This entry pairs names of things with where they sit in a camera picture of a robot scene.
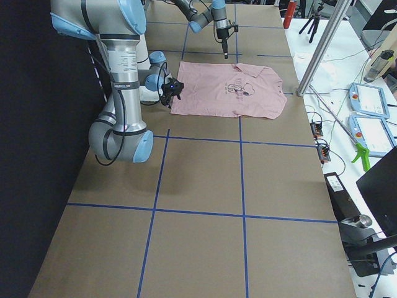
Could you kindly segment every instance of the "robotic arm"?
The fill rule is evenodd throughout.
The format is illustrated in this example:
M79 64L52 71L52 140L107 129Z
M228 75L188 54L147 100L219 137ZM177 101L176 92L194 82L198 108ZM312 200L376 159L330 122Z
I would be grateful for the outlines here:
M186 0L172 1L188 18L194 32L215 21L227 58L229 29L237 32L238 26L228 25L225 1L214 0L211 9L200 15ZM169 106L171 97L180 98L184 85L171 76L162 52L148 55L141 1L51 0L51 19L62 35L96 40L110 76L112 95L89 131L92 150L110 161L103 165L115 160L145 162L153 147L153 133L142 120L140 86L156 91L161 103Z
M216 36L221 40L223 54L225 59L229 58L228 55L228 39L229 37L238 32L238 25L228 21L226 15L225 0L213 0L212 5L207 10L198 14L197 10L191 5L192 1L188 0L171 0L185 15L189 21L189 27L194 33L199 33L211 21L214 21L216 28Z

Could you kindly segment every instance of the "black monitor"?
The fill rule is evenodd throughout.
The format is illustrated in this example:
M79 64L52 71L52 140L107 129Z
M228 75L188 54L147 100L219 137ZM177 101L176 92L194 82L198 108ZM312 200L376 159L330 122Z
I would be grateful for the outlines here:
M358 181L357 187L385 235L397 234L397 147Z

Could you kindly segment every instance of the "table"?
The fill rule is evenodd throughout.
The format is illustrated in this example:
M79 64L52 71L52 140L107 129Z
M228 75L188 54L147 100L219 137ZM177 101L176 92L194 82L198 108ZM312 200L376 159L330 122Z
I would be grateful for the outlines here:
M321 34L323 33L325 26L327 24L327 20L321 20L318 27L318 33L315 35L312 44L308 43L308 35L303 33L299 35L299 30L303 27L307 20L305 19L293 19L291 26L288 30L286 30L286 36L288 40L288 44L291 50L291 56L295 56L297 53L313 53L319 40ZM332 60L332 59L340 59L349 55L353 55L358 53L355 56L350 58L346 58L341 61L333 61L332 63L335 65L337 70L338 82L333 86L334 89L347 89L353 81L358 81L361 78L359 76L357 79L357 75L360 72L362 65L368 59L368 54L364 50L364 46L361 44L357 35L355 34L353 28L349 24L348 21L342 21L340 27L338 28L327 52L324 60ZM396 104L396 100L388 89L386 83L382 79L377 79L373 83L373 86L378 86L383 88L386 95L386 100L388 104ZM340 118L344 123L347 123L347 118L351 113L351 109L348 105L347 101L344 101L344 98L347 94L346 90L335 90L329 94L325 94L323 98L326 100L329 106L332 107L334 112L337 112L340 107L342 107L340 112ZM318 107L318 103L314 95L305 94L304 96L305 104L307 105L307 111L313 111L311 107L315 108L315 111L320 113L324 120L333 120L332 116L328 113L325 113ZM396 122L397 120L397 111L395 108L390 108L391 118L390 120ZM393 135L397 135L396 127L389 125ZM324 139L330 141L331 139L331 129L332 123L328 122L328 124L324 124ZM353 160L355 156L354 146L351 143L350 139L344 133L344 131L340 128L339 125L335 125L334 131L332 133L332 142L331 149L338 153L346 162L346 171L340 176L341 181L345 185L348 190L351 198L355 202L359 211L362 214L367 214L372 217L366 203L362 199L362 196L357 189L355 184L356 180L358 180L363 174L364 171L362 169L361 163L358 161L352 164L350 161ZM332 162L326 163L323 168L324 173L330 173L335 171L336 173L340 173L342 171L342 164L338 160L335 155L331 154ZM379 158L370 158L371 165L374 165ZM376 232L381 231L380 227L374 221L373 228ZM375 282L376 276L368 276L366 278L359 278L353 269L350 270L352 275L355 290L357 293L357 297L367 297L370 289L369 287ZM358 284L366 285L366 287L359 287ZM380 282L377 286L377 290L375 292L374 297L383 297L397 296L397 275L389 275L382 276Z
M148 48L174 75L181 60L269 65L285 110L267 120L143 107L151 158L104 168L87 155L31 298L355 297L279 10L227 5L240 31L224 60L211 26L194 35L153 4Z

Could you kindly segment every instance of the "light blue joint cover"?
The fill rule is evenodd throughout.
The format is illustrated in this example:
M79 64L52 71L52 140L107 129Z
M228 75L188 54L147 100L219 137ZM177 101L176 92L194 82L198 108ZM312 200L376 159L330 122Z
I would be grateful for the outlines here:
M137 34L145 34L146 16L142 2L140 0L117 0L117 2L131 29Z
M225 0L213 0L212 1L212 8L214 9L222 9L225 8Z
M92 34L90 31L79 27L76 24L69 22L68 20L65 20L64 18L56 14L53 14L52 12L50 14L52 19L52 27L54 27L54 29L58 31L59 34L85 40L95 40L95 35Z
M189 22L189 27L194 33L199 33L202 30L201 26L194 21Z
M132 162L144 163L146 160L149 159L152 148L153 132L148 130L143 134L138 146L136 147Z
M149 55L150 64L165 62L166 56L162 51L155 51Z
M158 74L150 74L146 77L145 80L145 87L148 88L150 91L157 91L161 89L161 86L164 84L164 79L162 76Z

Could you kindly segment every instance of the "black backdrop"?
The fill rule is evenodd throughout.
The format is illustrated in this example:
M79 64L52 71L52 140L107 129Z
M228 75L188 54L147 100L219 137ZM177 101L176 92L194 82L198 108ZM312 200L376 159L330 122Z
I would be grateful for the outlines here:
M0 297L27 297L88 149L104 97L50 1L0 3Z

